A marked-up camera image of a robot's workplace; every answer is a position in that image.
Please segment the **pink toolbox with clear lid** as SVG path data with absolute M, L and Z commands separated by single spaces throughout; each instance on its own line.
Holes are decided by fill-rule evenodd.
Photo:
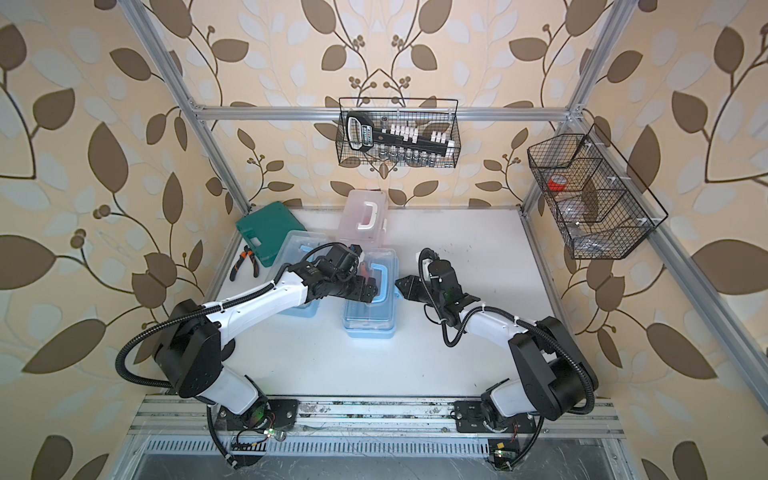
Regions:
M 352 190 L 345 203 L 337 238 L 358 244 L 364 250 L 382 246 L 388 214 L 388 200 L 383 191 Z

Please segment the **blue toolbox with clear lid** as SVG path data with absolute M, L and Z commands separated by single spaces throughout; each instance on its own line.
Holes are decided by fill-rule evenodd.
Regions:
M 288 267 L 283 271 L 282 279 L 284 279 L 288 273 L 299 273 L 300 268 L 294 268 L 294 265 L 301 265 L 302 261 L 304 260 L 312 261 L 317 255 L 319 255 L 319 252 L 316 252 L 312 256 L 305 259 L 306 254 L 311 252 L 316 247 L 328 243 L 329 241 L 329 237 L 323 233 L 299 230 L 290 231 L 277 253 L 273 265 L 267 274 L 267 279 L 273 280 L 276 275 L 282 271 L 282 267 L 284 265 L 288 265 Z M 318 304 L 318 301 L 304 303 L 297 307 L 282 311 L 281 315 L 312 318 L 317 313 Z

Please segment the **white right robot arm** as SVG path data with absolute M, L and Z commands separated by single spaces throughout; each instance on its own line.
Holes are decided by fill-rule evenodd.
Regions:
M 525 319 L 483 302 L 465 292 L 450 261 L 429 248 L 419 253 L 417 269 L 395 286 L 404 299 L 434 311 L 446 347 L 473 335 L 511 355 L 517 377 L 497 382 L 480 396 L 484 429 L 505 432 L 521 415 L 555 421 L 565 414 L 592 413 L 599 380 L 559 319 Z

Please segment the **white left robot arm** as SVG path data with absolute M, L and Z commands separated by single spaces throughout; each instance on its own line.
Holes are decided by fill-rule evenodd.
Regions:
M 265 400 L 254 382 L 224 365 L 223 350 L 237 336 L 285 310 L 326 297 L 370 304 L 379 294 L 376 279 L 358 272 L 362 247 L 330 242 L 282 265 L 274 278 L 242 294 L 203 305 L 154 325 L 129 340 L 118 352 L 115 370 L 125 381 L 173 389 L 181 398 L 201 398 L 234 415 L 247 416 Z M 164 378 L 131 372 L 132 350 L 155 336 L 152 356 Z

